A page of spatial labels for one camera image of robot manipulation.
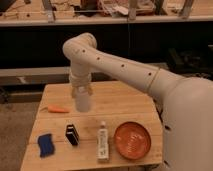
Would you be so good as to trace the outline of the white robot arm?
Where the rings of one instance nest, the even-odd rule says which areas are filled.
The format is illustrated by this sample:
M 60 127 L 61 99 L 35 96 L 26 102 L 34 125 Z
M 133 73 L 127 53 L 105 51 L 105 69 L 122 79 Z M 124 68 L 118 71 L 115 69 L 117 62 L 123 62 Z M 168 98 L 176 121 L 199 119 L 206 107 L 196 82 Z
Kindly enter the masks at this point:
M 101 52 L 90 33 L 68 39 L 73 91 L 91 91 L 92 67 L 148 94 L 162 107 L 164 171 L 213 171 L 213 81 Z

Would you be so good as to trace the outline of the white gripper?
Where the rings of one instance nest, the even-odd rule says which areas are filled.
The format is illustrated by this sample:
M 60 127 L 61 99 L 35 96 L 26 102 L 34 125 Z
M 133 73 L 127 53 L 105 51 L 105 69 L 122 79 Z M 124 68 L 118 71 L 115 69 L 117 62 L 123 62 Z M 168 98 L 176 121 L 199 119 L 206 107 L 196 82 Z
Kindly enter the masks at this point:
M 70 74 L 69 81 L 72 85 L 71 94 L 73 98 L 77 96 L 77 90 L 80 87 L 83 87 L 89 95 L 93 93 L 92 87 L 91 87 L 91 75 L 76 76 L 76 75 Z

